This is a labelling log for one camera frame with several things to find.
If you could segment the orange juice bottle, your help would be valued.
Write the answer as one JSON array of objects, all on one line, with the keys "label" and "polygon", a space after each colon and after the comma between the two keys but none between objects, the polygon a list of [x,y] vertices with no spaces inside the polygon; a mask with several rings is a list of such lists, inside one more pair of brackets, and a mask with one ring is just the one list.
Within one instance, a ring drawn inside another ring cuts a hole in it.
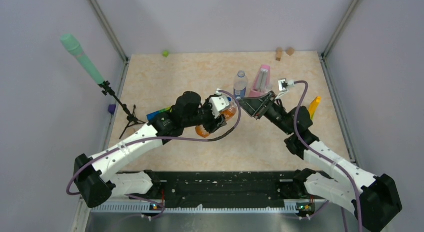
[{"label": "orange juice bottle", "polygon": [[[231,118],[234,117],[234,115],[236,114],[237,111],[238,111],[238,109],[237,109],[235,102],[230,101],[230,107],[228,109],[222,111],[221,114],[223,114],[225,116],[225,121],[228,122]],[[210,132],[207,132],[207,130],[205,129],[205,127],[203,125],[196,126],[195,131],[196,131],[197,135],[199,135],[203,138],[207,138],[211,134]]]}]

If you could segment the clear bottle blue label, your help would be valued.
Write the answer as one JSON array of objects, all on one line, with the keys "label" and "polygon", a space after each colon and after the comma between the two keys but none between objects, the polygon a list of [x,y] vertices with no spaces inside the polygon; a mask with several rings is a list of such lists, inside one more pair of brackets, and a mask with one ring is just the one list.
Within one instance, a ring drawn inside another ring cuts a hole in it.
[{"label": "clear bottle blue label", "polygon": [[239,70],[234,78],[233,94],[236,98],[244,98],[247,93],[248,78],[244,70]]}]

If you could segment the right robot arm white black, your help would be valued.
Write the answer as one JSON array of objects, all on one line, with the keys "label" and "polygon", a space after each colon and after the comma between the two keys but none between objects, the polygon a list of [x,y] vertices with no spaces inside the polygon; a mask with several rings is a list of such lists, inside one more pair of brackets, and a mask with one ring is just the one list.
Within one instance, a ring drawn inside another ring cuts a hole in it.
[{"label": "right robot arm white black", "polygon": [[288,150],[327,174],[304,169],[293,184],[296,196],[322,197],[352,213],[361,228],[382,231],[403,206],[395,180],[363,170],[332,151],[310,131],[313,121],[305,106],[290,112],[276,102],[273,91],[260,97],[238,98],[240,106],[253,118],[267,118],[284,133]]}]

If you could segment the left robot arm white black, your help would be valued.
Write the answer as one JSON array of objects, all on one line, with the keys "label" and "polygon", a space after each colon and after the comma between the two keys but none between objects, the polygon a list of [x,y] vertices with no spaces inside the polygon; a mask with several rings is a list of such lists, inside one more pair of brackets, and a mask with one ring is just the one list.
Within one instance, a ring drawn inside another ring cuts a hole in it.
[{"label": "left robot arm white black", "polygon": [[89,208],[102,205],[113,196],[127,193],[143,193],[147,198],[155,198],[160,193],[160,185],[154,180],[146,180],[135,189],[124,182],[118,182],[118,172],[146,152],[164,146],[172,140],[183,140],[185,128],[203,126],[208,133],[225,126],[224,110],[230,107],[228,95],[217,90],[205,101],[194,91],[186,91],[179,96],[170,109],[159,112],[133,135],[115,146],[91,157],[79,155],[74,161],[74,173],[70,181],[75,184]]}]

